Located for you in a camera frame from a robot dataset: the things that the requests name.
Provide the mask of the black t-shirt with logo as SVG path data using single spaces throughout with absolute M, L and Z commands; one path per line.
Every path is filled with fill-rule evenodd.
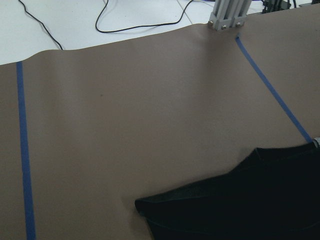
M 156 240 L 317 240 L 320 140 L 255 148 L 228 173 L 134 204 Z

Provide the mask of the brown paper table cover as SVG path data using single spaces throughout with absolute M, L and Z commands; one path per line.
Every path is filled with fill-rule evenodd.
M 320 7 L 0 67 L 0 237 L 153 240 L 135 201 L 320 135 Z

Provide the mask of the aluminium frame post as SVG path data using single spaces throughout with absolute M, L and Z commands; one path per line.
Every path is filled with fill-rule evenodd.
M 216 0 L 208 26 L 216 31 L 242 27 L 251 3 L 251 0 Z

